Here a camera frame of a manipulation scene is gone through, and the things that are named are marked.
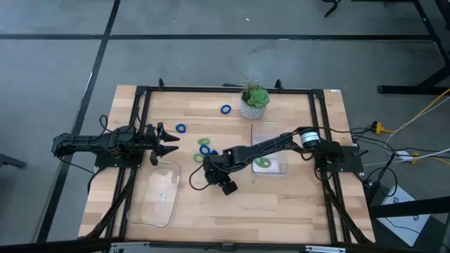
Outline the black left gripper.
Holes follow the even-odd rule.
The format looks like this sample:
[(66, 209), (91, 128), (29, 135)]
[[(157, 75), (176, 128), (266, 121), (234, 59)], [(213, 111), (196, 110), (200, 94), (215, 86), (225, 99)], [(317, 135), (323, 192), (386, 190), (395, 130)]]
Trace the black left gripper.
[[(152, 165), (158, 164), (158, 157), (163, 157), (170, 152), (178, 150), (178, 146), (168, 145), (164, 146), (161, 142), (161, 135), (163, 130), (163, 123), (158, 122), (156, 126), (153, 124), (147, 124), (145, 134), (141, 144), (144, 150), (150, 150), (150, 163)], [(164, 142), (178, 141), (179, 137), (173, 136), (166, 132), (163, 133)]]

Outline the clear plastic bin rounded corners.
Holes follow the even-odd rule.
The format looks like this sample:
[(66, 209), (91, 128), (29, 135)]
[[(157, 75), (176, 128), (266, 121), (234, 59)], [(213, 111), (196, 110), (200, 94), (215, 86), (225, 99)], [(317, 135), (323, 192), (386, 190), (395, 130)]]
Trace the clear plastic bin rounded corners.
[(176, 162), (160, 161), (153, 166), (145, 161), (138, 170), (127, 219), (136, 225), (166, 227), (172, 220), (181, 183), (181, 167)]

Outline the clear plastic bin straight walls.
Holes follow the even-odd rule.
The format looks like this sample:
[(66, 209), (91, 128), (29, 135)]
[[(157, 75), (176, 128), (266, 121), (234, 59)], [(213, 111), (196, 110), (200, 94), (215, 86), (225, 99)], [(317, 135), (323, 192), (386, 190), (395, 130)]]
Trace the clear plastic bin straight walls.
[[(252, 141), (255, 145), (271, 138), (280, 136), (284, 132), (281, 124), (276, 122), (256, 122), (251, 125)], [(288, 173), (288, 156), (286, 153), (277, 152), (270, 155), (265, 155), (271, 160), (271, 166), (267, 169), (258, 167), (254, 161), (252, 163), (252, 172), (260, 176), (283, 176)]]

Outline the succulent in white patterned pot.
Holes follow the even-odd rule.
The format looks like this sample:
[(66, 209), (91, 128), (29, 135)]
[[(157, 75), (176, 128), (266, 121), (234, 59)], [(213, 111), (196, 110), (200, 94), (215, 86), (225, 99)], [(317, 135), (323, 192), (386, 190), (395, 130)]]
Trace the succulent in white patterned pot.
[(248, 120), (256, 120), (263, 116), (270, 102), (268, 91), (255, 78), (245, 77), (244, 87), (240, 94), (240, 114)]

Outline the black furniture foot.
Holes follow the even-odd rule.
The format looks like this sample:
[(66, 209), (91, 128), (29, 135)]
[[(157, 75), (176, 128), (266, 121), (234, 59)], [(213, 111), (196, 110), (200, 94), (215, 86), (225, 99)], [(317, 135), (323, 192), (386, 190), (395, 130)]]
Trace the black furniture foot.
[(13, 166), (19, 169), (24, 169), (27, 165), (26, 162), (17, 160), (15, 158), (9, 157), (7, 155), (0, 154), (0, 168), (4, 165)]

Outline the white power strip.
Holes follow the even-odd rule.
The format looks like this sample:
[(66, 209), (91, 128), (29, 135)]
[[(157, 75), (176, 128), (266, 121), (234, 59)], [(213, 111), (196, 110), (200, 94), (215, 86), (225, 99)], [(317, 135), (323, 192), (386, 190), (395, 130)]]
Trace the white power strip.
[(410, 162), (414, 159), (414, 157), (405, 150), (398, 150), (395, 154), (403, 162)]

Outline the black stand beam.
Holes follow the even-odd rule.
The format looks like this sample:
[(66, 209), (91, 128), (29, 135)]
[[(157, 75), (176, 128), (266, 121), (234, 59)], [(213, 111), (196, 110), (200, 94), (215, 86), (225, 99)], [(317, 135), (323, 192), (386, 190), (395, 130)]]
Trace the black stand beam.
[(370, 207), (372, 218), (450, 213), (450, 196)]

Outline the office chair base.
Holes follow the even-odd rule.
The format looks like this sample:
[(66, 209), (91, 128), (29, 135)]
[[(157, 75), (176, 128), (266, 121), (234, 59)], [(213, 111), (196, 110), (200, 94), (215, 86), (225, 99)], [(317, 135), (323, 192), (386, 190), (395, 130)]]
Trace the office chair base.
[(324, 17), (327, 18), (331, 13), (333, 13), (338, 8), (338, 5), (342, 0), (322, 0), (322, 1), (325, 3), (332, 4), (330, 9), (324, 15)]

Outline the white cardboard box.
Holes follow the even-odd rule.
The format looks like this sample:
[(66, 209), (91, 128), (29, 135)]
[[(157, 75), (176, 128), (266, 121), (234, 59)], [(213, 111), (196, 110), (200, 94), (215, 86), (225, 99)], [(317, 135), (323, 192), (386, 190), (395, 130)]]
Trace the white cardboard box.
[[(392, 186), (388, 192), (388, 196), (384, 198), (381, 205), (391, 205), (415, 200), (415, 198), (409, 195), (400, 186)], [(377, 221), (391, 230), (408, 246), (412, 247), (416, 243), (419, 233), (424, 229), (429, 218), (429, 214), (420, 214), (414, 216), (377, 218)]]

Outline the black aluminium table frame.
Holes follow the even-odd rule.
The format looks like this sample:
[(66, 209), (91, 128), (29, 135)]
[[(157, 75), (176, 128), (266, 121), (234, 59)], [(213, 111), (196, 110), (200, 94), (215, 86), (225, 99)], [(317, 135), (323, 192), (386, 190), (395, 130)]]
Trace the black aluminium table frame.
[[(172, 220), (163, 228), (131, 223), (124, 204), (116, 214), (112, 236), (124, 234), (126, 241), (232, 242), (264, 244), (329, 244), (330, 226), (321, 182), (315, 177), (313, 160), (304, 161), (293, 151), (281, 153), (288, 160), (284, 176), (258, 176), (251, 166), (233, 173), (238, 190), (228, 196), (218, 186), (202, 191), (188, 184), (189, 174), (200, 164), (193, 161), (197, 140), (211, 139), (219, 149), (251, 144), (251, 124), (238, 112), (240, 89), (232, 87), (165, 86), (166, 91), (151, 91), (147, 120), (163, 122), (166, 131), (179, 136), (178, 150), (165, 155), (181, 167), (181, 183)], [(260, 121), (278, 122), (279, 135), (300, 126), (312, 125), (309, 97), (298, 93), (270, 93), (268, 108)], [(230, 104), (228, 115), (220, 113)], [(177, 134), (176, 124), (187, 125), (185, 134)], [(107, 168), (96, 176), (84, 210), (79, 235), (86, 235), (103, 218), (112, 203), (119, 169)], [(340, 172), (340, 184), (346, 211), (362, 233), (375, 241), (373, 227), (360, 180), (349, 172)]]

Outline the black desk frame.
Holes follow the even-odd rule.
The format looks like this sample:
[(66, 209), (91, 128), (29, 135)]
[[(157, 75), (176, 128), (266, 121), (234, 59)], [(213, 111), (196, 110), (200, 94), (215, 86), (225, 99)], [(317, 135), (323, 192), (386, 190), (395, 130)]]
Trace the black desk frame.
[(442, 41), (435, 32), (430, 19), (425, 10), (421, 6), (419, 0), (412, 0), (423, 24), (431, 37), (432, 43), (436, 46), (439, 54), (444, 60), (444, 66), (436, 71), (436, 73), (424, 79), (421, 83), (415, 86), (388, 86), (380, 85), (377, 87), (378, 93), (381, 94), (400, 94), (400, 95), (443, 95), (450, 96), (450, 87), (440, 87), (438, 83), (450, 77), (450, 57), (447, 55)]

